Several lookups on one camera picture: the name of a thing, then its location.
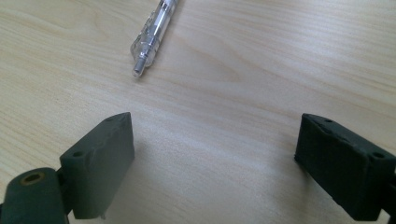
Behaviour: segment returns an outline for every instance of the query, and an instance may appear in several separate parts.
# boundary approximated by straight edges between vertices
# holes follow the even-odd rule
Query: wooden table
[[[0,201],[130,111],[136,158],[107,220],[71,223],[355,223],[293,155],[303,113],[396,154],[396,2],[180,0],[135,79],[157,4],[0,1]]]

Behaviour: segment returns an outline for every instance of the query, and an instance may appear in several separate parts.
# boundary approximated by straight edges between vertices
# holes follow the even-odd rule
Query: pen barrel
[[[154,12],[150,32],[154,34],[160,42],[163,39],[163,34],[168,27],[176,5],[177,0],[162,0]]]
[[[140,77],[144,68],[152,64],[176,5],[177,0],[162,0],[132,44],[136,76]]]

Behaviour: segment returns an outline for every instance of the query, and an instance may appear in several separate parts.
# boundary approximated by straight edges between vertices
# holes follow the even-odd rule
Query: pen tip
[[[142,76],[143,70],[145,69],[146,59],[139,58],[134,65],[134,77]]]

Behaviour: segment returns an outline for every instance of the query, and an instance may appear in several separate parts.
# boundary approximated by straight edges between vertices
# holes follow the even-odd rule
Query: clear plastic pen
[[[140,77],[145,67],[152,64],[177,2],[178,0],[161,0],[157,9],[151,12],[140,35],[132,44],[131,53],[134,56],[135,77]]]

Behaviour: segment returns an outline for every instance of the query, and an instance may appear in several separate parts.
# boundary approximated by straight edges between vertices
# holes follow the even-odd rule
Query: screw hole
[[[73,153],[73,157],[80,157],[83,154],[84,154],[83,152],[78,151],[78,152]]]
[[[38,172],[29,174],[21,180],[21,184],[24,186],[33,185],[44,178],[44,173]]]
[[[383,154],[381,154],[381,153],[379,153],[379,152],[373,153],[373,156],[375,156],[375,157],[377,157],[377,158],[379,158],[379,159],[382,159],[382,158],[385,157]]]

